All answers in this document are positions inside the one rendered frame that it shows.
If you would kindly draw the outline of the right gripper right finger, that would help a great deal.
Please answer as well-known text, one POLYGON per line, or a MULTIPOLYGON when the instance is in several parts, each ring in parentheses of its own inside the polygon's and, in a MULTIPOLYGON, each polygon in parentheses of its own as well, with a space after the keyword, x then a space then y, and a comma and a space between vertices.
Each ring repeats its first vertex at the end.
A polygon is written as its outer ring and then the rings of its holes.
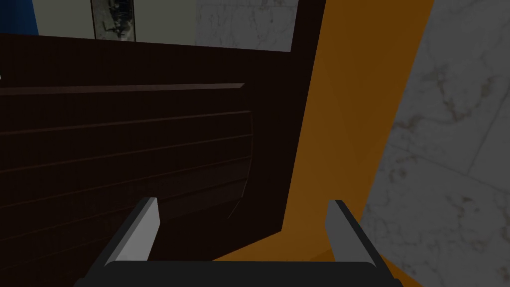
POLYGON ((333 200, 328 202, 325 230, 335 261, 367 262, 374 265, 355 230, 333 200))

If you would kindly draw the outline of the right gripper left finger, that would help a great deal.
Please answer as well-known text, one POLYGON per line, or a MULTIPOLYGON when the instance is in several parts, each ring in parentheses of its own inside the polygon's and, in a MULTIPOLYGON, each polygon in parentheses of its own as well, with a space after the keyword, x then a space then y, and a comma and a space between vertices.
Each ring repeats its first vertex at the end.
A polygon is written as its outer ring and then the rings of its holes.
POLYGON ((115 261, 147 261, 159 227, 157 199, 142 199, 109 242, 104 265, 115 261))

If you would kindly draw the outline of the dark brown door leaf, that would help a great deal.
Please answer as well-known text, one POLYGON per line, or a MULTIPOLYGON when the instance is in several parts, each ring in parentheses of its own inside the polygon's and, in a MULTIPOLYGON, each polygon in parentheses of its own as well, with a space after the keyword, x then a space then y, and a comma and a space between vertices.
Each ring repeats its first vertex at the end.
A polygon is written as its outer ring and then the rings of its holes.
POLYGON ((289 52, 0 33, 0 287, 72 287, 146 197, 151 260, 280 232, 325 5, 289 52))

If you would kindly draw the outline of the grey framed wall picture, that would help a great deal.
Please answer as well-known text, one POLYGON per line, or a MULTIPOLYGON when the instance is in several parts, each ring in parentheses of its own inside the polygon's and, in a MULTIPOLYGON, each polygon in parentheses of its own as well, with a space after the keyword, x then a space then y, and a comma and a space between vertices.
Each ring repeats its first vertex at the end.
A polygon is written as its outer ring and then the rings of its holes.
POLYGON ((90 0, 95 39, 135 42, 133 0, 90 0))

